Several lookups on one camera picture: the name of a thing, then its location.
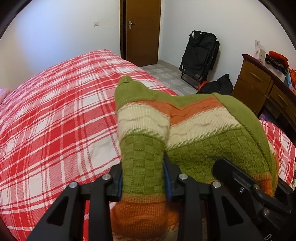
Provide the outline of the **green knitted sweater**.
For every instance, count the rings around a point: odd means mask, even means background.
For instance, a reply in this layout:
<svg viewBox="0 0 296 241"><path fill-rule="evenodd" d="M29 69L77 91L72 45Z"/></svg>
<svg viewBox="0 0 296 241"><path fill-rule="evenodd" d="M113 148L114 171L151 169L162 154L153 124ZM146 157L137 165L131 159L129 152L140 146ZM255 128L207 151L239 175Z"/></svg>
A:
<svg viewBox="0 0 296 241"><path fill-rule="evenodd" d="M229 95L172 96L129 76L115 90L122 197L112 208L115 240L175 240L179 207L165 195L163 158L202 183L227 159L274 196L278 157L256 115Z"/></svg>

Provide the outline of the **red white plaid bedspread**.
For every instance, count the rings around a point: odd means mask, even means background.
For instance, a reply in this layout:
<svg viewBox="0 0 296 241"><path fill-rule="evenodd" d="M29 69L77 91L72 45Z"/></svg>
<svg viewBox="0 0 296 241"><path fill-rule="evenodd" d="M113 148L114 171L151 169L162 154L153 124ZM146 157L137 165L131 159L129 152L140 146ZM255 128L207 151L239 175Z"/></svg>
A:
<svg viewBox="0 0 296 241"><path fill-rule="evenodd" d="M93 51L52 66L1 104L1 220L26 240L71 182L87 184L121 163L115 90L129 76L176 96L111 51ZM259 120L278 158L278 180L294 181L295 147Z"/></svg>

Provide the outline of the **black bag on floor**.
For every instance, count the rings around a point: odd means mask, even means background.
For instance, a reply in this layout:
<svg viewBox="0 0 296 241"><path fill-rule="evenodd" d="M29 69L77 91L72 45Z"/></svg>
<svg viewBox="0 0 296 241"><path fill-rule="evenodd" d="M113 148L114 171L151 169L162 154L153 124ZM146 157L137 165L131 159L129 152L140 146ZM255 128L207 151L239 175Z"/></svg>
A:
<svg viewBox="0 0 296 241"><path fill-rule="evenodd" d="M216 81L204 81L198 86L198 94L218 93L222 95L231 95L233 92L233 84L230 81L229 74L224 74Z"/></svg>

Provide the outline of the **black folded stroller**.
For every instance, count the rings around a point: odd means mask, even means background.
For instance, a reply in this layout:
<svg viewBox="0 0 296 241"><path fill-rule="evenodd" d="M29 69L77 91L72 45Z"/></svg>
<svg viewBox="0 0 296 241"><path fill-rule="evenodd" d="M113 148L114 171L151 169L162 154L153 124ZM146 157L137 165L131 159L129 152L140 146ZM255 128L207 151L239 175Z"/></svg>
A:
<svg viewBox="0 0 296 241"><path fill-rule="evenodd" d="M213 69L219 47L220 43L213 33L193 30L189 34L179 67L181 79L197 89L200 83L207 80L209 71Z"/></svg>

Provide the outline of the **brown wooden dresser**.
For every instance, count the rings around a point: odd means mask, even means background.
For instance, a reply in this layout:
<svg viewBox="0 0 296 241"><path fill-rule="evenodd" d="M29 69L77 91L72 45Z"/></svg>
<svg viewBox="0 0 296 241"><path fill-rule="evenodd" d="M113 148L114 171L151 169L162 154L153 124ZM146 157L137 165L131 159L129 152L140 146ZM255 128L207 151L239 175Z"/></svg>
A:
<svg viewBox="0 0 296 241"><path fill-rule="evenodd" d="M275 74L254 57L243 54L243 63L232 96L249 107L256 116L264 109L276 120L295 129L295 95Z"/></svg>

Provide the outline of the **pink pillow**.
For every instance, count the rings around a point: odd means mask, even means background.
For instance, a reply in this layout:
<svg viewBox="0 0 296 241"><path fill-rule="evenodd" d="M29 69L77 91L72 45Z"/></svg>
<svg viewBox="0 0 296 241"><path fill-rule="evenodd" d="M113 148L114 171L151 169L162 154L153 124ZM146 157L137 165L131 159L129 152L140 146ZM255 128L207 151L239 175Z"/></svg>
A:
<svg viewBox="0 0 296 241"><path fill-rule="evenodd" d="M8 88L1 88L0 89L0 104L2 104L3 100L6 98L6 96L11 92Z"/></svg>

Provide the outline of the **clutter on dresser top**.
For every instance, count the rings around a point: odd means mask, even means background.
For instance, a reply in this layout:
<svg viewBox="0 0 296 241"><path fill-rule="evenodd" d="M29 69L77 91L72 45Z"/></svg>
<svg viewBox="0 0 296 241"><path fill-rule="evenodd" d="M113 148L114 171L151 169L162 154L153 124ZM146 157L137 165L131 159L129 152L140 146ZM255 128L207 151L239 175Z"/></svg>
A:
<svg viewBox="0 0 296 241"><path fill-rule="evenodd" d="M295 70L289 67L287 57L274 51L265 52L259 40L255 40L254 58L295 92Z"/></svg>

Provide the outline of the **brown wooden door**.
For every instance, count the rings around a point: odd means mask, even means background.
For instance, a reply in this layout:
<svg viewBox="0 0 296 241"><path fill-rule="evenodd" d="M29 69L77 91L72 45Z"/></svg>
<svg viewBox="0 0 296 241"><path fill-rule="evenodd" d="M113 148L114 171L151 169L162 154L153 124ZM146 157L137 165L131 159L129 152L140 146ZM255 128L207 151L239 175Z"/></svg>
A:
<svg viewBox="0 0 296 241"><path fill-rule="evenodd" d="M120 1L120 56L138 67L158 63L161 0Z"/></svg>

